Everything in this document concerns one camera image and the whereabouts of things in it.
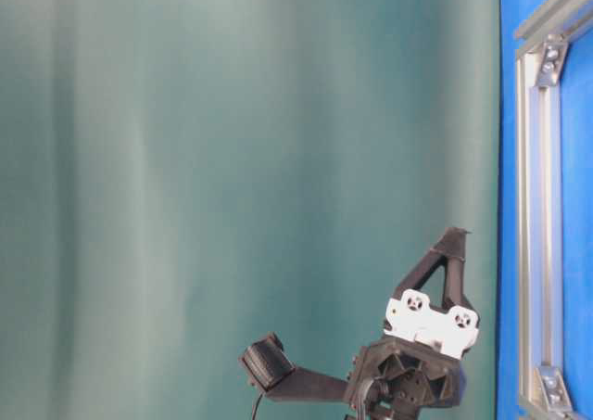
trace green backdrop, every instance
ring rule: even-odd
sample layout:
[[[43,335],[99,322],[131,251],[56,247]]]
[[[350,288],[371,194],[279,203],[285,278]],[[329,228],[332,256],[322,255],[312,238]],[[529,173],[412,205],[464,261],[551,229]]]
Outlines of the green backdrop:
[[[247,418],[246,345],[344,376],[449,225],[483,321],[422,419],[493,418],[498,0],[0,0],[0,32],[0,418]]]

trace blue panel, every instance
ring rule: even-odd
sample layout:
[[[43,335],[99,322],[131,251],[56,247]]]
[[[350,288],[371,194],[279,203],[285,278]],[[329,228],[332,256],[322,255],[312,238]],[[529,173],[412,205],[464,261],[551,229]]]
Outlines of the blue panel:
[[[502,104],[500,135],[498,316],[498,419],[515,419],[517,407],[517,255],[515,204],[515,29],[544,0],[500,0]]]
[[[593,417],[593,32],[570,49],[562,77],[564,375],[576,409]]]

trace cable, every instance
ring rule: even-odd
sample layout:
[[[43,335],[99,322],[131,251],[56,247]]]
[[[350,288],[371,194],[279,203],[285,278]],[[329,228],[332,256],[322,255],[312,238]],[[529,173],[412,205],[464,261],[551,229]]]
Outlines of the cable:
[[[258,414],[259,402],[261,401],[262,398],[263,398],[263,392],[261,394],[259,394],[259,396],[256,398],[256,402],[253,403],[253,410],[251,411],[251,420],[256,420],[256,415]]]
[[[366,420],[367,418],[367,397],[369,396],[369,390],[371,390],[372,384],[377,378],[365,378],[360,383],[358,390],[358,400],[356,403],[356,418],[357,420]]]

